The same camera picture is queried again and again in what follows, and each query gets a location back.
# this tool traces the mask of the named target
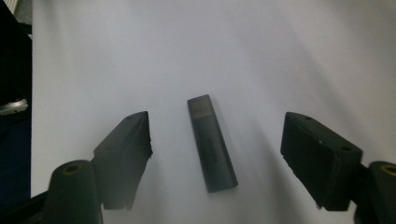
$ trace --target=white surface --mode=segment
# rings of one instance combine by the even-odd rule
[[[34,4],[32,193],[127,115],[154,155],[132,211],[105,223],[353,223],[318,210],[280,155],[284,114],[309,115],[396,162],[396,14],[371,0]],[[187,100],[210,94],[239,186],[208,194]]]
[[[4,0],[4,2],[6,3],[7,7],[12,12],[12,14],[14,14],[15,8],[17,8],[18,0],[17,1],[15,1],[15,0]]]

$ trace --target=black usb flash drive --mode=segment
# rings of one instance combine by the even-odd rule
[[[190,99],[187,103],[207,190],[215,192],[237,186],[233,165],[209,95]]]

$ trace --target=black object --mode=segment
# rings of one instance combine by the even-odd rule
[[[92,164],[105,209],[131,209],[151,155],[147,111],[126,117],[95,149]]]
[[[25,24],[25,23],[20,23],[21,29],[28,35],[32,34],[32,25],[31,24]]]
[[[209,95],[188,101],[198,153],[209,192],[238,185]]]
[[[42,218],[42,224],[102,223],[89,161],[70,161],[52,173]]]
[[[21,97],[31,105],[32,40],[0,1],[0,115]],[[0,212],[30,199],[30,108],[0,116]]]
[[[101,203],[105,209],[131,208],[152,155],[149,113],[126,117],[94,155],[92,161],[70,161],[58,167],[48,192],[0,214],[0,223],[99,224]]]
[[[358,207],[355,223],[396,223],[396,165],[361,165],[362,150],[318,121],[286,113],[281,153],[319,207]]]

